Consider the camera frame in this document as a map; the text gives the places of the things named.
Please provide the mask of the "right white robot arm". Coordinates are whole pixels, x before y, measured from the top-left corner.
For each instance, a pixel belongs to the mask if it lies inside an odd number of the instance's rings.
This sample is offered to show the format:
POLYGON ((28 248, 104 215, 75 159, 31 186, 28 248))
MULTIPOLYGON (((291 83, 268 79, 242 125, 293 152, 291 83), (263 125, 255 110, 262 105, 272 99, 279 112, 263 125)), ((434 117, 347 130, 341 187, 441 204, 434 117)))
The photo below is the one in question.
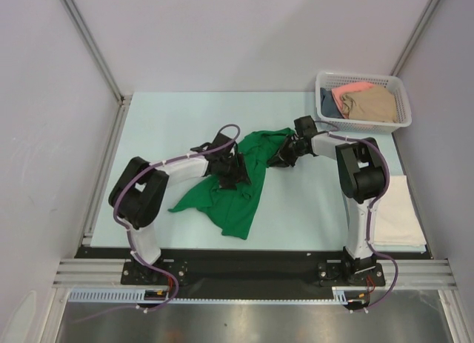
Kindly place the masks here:
POLYGON ((324 156, 337 164, 338 180, 346 204, 348 238, 343 248, 343 279, 360 284, 375 267, 371 241, 378 203, 388 190, 390 172, 374 138, 354 139, 320 132, 288 136, 267 161, 268 167, 294 167, 298 158, 324 156))

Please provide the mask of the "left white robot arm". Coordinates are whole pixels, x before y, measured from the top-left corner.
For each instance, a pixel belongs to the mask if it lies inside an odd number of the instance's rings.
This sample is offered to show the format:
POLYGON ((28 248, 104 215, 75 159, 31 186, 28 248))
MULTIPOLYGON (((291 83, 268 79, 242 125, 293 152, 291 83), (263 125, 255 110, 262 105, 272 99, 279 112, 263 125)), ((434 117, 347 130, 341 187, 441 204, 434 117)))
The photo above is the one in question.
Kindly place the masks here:
POLYGON ((125 228, 131 256, 140 263, 137 273, 147 283, 158 282, 164 274, 164 266, 158 261, 161 249, 153 222, 167 188, 206 176, 216 176, 218 185, 225 190, 250 183, 241 153, 199 152, 194 148, 183 156, 155 164, 135 157, 113 187, 108 199, 113 219, 125 228))

